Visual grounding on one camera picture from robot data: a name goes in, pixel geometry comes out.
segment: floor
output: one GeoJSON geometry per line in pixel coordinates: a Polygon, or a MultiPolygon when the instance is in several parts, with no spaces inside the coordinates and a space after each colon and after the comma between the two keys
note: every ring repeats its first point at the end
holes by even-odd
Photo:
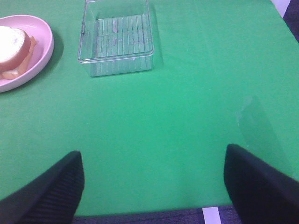
{"type": "MultiPolygon", "coordinates": [[[[283,19],[299,42],[299,0],[291,0],[283,19]]],[[[221,206],[212,209],[75,217],[72,224],[241,224],[241,221],[233,206],[221,206]]]]}

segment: green tablecloth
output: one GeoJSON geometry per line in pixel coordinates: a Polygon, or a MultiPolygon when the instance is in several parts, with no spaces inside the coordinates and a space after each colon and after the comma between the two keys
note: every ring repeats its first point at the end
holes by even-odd
{"type": "Polygon", "coordinates": [[[151,0],[155,67],[91,78],[77,62],[83,0],[2,0],[49,23],[49,64],[0,94],[0,198],[71,150],[77,215],[229,204],[225,149],[298,179],[299,46],[270,0],[151,0]]]}

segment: transparent tray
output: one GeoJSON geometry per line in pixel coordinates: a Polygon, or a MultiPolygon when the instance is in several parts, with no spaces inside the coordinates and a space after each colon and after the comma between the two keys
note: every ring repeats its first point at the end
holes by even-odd
{"type": "Polygon", "coordinates": [[[86,0],[78,61],[90,76],[153,68],[148,0],[86,0]]]}

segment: bread slice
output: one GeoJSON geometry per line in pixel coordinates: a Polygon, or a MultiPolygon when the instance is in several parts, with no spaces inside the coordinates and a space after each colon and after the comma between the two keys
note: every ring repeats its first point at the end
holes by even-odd
{"type": "Polygon", "coordinates": [[[27,56],[30,45],[24,30],[0,26],[0,71],[15,69],[27,56]]]}
{"type": "Polygon", "coordinates": [[[11,79],[15,79],[15,78],[19,77],[20,75],[24,74],[27,71],[27,67],[28,67],[29,61],[32,57],[35,45],[36,45],[36,40],[32,36],[32,37],[30,37],[29,52],[25,56],[24,60],[15,69],[0,72],[0,79],[10,79],[11,80],[11,79]]]}

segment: pink plate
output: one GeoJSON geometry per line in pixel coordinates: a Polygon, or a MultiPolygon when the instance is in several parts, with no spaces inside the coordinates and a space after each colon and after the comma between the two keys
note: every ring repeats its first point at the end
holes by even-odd
{"type": "Polygon", "coordinates": [[[0,18],[0,26],[20,28],[36,39],[33,55],[27,71],[13,79],[0,79],[0,92],[14,89],[36,76],[50,60],[54,49],[54,38],[50,26],[32,15],[11,15],[0,18]]]}

